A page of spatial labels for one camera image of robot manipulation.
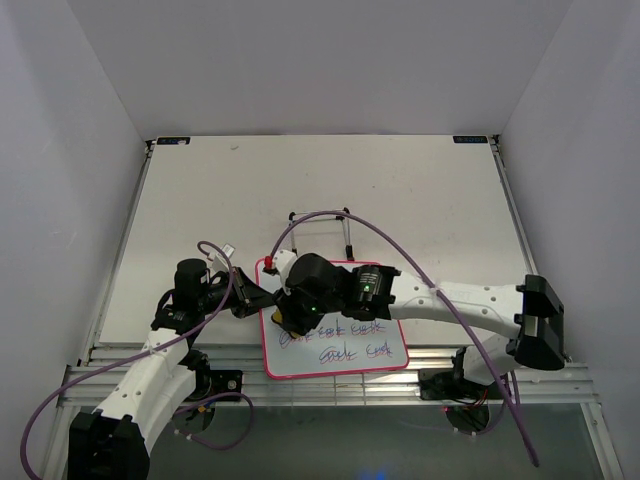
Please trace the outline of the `yellow bone-shaped eraser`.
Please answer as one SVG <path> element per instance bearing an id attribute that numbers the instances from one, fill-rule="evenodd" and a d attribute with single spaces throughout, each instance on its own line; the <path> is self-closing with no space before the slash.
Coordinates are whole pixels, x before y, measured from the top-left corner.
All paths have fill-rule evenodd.
<path id="1" fill-rule="evenodd" d="M 271 315 L 271 321 L 293 339 L 300 338 L 306 334 L 304 327 L 298 325 L 291 315 L 279 309 L 276 309 Z"/>

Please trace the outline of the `pink framed whiteboard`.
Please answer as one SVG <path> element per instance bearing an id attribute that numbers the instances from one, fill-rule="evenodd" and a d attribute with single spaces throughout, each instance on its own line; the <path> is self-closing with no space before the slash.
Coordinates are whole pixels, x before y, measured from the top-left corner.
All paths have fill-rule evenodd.
<path id="1" fill-rule="evenodd" d="M 273 307 L 259 313 L 264 369 L 275 380 L 404 369 L 408 348 L 396 320 L 361 322 L 333 313 L 318 327 L 293 338 L 271 320 Z"/>

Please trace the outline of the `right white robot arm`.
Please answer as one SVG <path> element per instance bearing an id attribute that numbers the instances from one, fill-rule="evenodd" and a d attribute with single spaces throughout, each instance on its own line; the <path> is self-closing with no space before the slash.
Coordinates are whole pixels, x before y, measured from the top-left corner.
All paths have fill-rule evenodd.
<path id="1" fill-rule="evenodd" d="M 567 357 L 564 305 L 549 281 L 528 274 L 520 284 L 482 286 L 429 283 L 393 266 L 347 269 L 314 254 L 281 250 L 265 261 L 265 273 L 280 280 L 274 293 L 274 323 L 303 336 L 328 314 L 357 321 L 429 320 L 460 325 L 473 340 L 452 360 L 454 390 L 474 397 L 495 379 L 520 367 L 559 371 Z"/>

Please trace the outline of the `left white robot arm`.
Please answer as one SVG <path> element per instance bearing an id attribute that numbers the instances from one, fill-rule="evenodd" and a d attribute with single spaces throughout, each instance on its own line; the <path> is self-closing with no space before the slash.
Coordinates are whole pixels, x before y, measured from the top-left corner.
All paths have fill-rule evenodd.
<path id="1" fill-rule="evenodd" d="M 68 478 L 144 479 L 153 446 L 183 403 L 210 419 L 215 402 L 246 401 L 240 386 L 228 384 L 238 380 L 238 372 L 212 370 L 193 344 L 199 325 L 214 313 L 228 310 L 245 318 L 272 303 L 271 293 L 237 267 L 212 272 L 202 260 L 180 261 L 140 358 L 93 412 L 80 412 L 72 421 Z"/>

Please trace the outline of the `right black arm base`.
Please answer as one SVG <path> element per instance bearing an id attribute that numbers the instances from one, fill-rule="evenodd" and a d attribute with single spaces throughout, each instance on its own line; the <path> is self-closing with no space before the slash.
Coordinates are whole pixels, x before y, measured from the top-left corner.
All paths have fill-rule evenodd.
<path id="1" fill-rule="evenodd" d="M 419 398 L 423 401 L 449 402 L 443 407 L 446 420 L 456 433 L 480 436 L 492 432 L 501 423 L 507 410 L 506 401 L 491 378 L 488 385 L 463 376 L 462 347 L 451 358 L 452 367 L 430 373 L 420 369 L 417 374 Z"/>

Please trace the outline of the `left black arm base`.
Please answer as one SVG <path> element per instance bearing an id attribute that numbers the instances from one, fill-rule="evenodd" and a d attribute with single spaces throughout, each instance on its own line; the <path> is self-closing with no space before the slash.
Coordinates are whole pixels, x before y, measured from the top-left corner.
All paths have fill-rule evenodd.
<path id="1" fill-rule="evenodd" d="M 240 392 L 243 382 L 241 370 L 212 369 L 209 358 L 204 352 L 191 351 L 180 362 L 195 375 L 195 389 L 183 401 L 185 405 L 195 404 L 189 411 L 176 413 L 173 419 L 178 430 L 189 434 L 203 433 L 213 422 L 216 408 L 215 403 L 205 399 L 231 392 Z"/>

